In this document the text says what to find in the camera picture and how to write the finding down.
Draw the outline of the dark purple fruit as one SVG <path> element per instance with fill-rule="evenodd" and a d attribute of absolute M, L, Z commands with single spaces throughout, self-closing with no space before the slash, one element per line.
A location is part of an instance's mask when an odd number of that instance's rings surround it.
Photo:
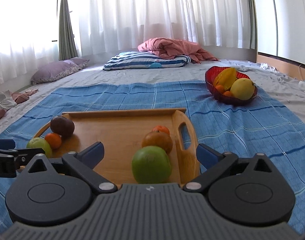
<path fill-rule="evenodd" d="M 63 116 L 56 116 L 50 121 L 50 129 L 53 133 L 56 133 L 63 138 L 68 138 L 74 133 L 75 125 L 72 120 Z"/>

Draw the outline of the orange mandarin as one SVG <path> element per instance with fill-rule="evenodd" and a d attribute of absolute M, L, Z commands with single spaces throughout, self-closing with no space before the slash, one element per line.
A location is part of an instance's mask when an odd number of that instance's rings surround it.
<path fill-rule="evenodd" d="M 153 129 L 152 129 L 153 132 L 163 132 L 163 133 L 166 133 L 168 135 L 170 135 L 170 130 L 165 127 L 165 126 L 162 126 L 162 125 L 157 125 L 155 126 Z"/>

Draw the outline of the green apple left side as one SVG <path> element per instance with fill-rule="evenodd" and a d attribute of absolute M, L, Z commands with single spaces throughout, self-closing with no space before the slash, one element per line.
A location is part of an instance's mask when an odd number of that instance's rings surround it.
<path fill-rule="evenodd" d="M 29 140 L 29 142 L 26 145 L 26 148 L 41 148 L 44 150 L 45 155 L 48 158 L 53 157 L 53 151 L 52 151 L 50 144 L 41 137 L 35 137 L 35 138 Z"/>

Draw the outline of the green apple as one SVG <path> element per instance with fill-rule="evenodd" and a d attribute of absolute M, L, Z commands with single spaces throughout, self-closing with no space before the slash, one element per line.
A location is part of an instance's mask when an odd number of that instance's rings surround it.
<path fill-rule="evenodd" d="M 132 157 L 132 174 L 139 184 L 160 184 L 172 173 L 170 159 L 158 146 L 145 146 Z"/>
<path fill-rule="evenodd" d="M 26 145 L 26 148 L 41 148 L 44 150 L 45 155 L 48 158 L 53 157 L 53 151 L 52 151 L 50 144 L 41 137 L 35 137 L 35 138 L 29 140 L 29 142 Z"/>

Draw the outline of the small orange tangerine left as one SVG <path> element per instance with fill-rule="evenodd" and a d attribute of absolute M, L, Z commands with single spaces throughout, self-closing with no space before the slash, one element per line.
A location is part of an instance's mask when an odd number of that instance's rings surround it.
<path fill-rule="evenodd" d="M 53 150 L 58 149 L 62 144 L 61 136 L 57 133 L 48 133 L 44 139 Z"/>

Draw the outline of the pile of clothes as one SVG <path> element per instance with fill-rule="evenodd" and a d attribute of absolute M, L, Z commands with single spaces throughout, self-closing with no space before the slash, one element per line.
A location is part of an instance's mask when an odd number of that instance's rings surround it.
<path fill-rule="evenodd" d="M 29 89 L 24 93 L 12 93 L 9 90 L 0 92 L 0 119 L 5 116 L 9 109 L 28 101 L 38 91 L 38 89 Z"/>

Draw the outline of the blue checkered blanket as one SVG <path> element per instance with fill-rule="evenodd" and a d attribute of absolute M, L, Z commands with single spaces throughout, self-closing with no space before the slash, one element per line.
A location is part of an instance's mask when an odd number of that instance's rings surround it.
<path fill-rule="evenodd" d="M 305 124 L 263 89 L 251 103 L 235 107 L 215 101 L 204 81 L 59 88 L 3 129 L 0 138 L 22 148 L 63 112 L 154 108 L 185 108 L 198 141 L 219 152 L 266 154 L 296 195 L 289 224 L 305 232 Z"/>

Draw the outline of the wooden serving tray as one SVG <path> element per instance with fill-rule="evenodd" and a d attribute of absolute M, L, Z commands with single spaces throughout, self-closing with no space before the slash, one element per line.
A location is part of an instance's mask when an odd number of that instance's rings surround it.
<path fill-rule="evenodd" d="M 93 170 L 117 186 L 133 184 L 131 160 L 134 153 L 141 148 L 147 133 L 155 126 L 163 125 L 170 130 L 173 142 L 169 154 L 172 173 L 168 181 L 183 186 L 200 174 L 196 157 L 198 140 L 185 112 L 185 108 L 65 112 L 62 115 L 74 122 L 75 130 L 60 148 L 53 150 L 53 156 L 58 158 L 69 151 L 80 152 L 100 141 L 105 154 Z"/>

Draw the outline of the small orange in bowl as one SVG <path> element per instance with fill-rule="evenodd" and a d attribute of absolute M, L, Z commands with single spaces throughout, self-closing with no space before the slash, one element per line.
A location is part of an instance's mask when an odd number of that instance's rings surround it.
<path fill-rule="evenodd" d="M 232 94 L 232 92 L 231 91 L 225 91 L 224 93 L 223 93 L 223 95 L 224 96 L 228 96 L 228 97 L 233 97 L 233 94 Z"/>
<path fill-rule="evenodd" d="M 221 94 L 223 94 L 225 92 L 225 88 L 223 87 L 223 85 L 217 85 L 217 86 L 215 86 L 215 88 Z"/>

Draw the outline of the yellow mango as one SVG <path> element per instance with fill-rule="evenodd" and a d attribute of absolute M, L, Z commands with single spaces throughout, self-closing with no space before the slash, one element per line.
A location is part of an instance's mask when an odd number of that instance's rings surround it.
<path fill-rule="evenodd" d="M 237 79 L 230 88 L 233 96 L 239 100 L 249 100 L 254 93 L 255 85 L 251 79 Z"/>

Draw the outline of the green apple right side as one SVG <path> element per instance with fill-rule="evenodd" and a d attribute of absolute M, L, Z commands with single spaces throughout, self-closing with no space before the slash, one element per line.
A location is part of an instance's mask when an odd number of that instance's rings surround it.
<path fill-rule="evenodd" d="M 139 184 L 160 184 L 172 173 L 170 159 L 158 146 L 145 146 L 132 157 L 132 174 Z"/>

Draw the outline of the yellow starfruit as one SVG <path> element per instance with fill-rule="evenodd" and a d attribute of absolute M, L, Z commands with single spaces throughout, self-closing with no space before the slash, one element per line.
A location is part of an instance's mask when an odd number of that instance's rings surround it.
<path fill-rule="evenodd" d="M 235 68 L 226 68 L 221 71 L 213 81 L 213 86 L 221 85 L 224 90 L 229 90 L 236 80 L 237 70 Z"/>

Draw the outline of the blue white striped pillow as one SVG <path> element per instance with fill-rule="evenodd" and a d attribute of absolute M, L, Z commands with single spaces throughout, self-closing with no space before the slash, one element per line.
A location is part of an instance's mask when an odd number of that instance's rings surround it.
<path fill-rule="evenodd" d="M 163 59 L 150 52 L 127 51 L 119 53 L 107 61 L 103 70 L 177 68 L 191 63 L 188 56 Z"/>

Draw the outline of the white sheer curtain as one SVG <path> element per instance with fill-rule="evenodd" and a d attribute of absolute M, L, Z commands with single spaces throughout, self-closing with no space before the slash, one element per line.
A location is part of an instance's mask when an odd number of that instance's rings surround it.
<path fill-rule="evenodd" d="M 78 56 L 154 37 L 255 49 L 253 0 L 68 0 Z M 59 60 L 60 0 L 0 0 L 0 85 Z"/>

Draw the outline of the pink crumpled blanket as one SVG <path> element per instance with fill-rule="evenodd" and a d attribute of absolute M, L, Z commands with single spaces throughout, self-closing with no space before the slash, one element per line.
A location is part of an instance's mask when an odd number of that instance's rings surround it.
<path fill-rule="evenodd" d="M 185 55 L 191 58 L 192 62 L 218 61 L 213 54 L 202 48 L 195 42 L 176 40 L 164 37 L 150 38 L 138 47 L 139 51 L 151 52 L 162 59 L 174 59 L 177 56 Z"/>

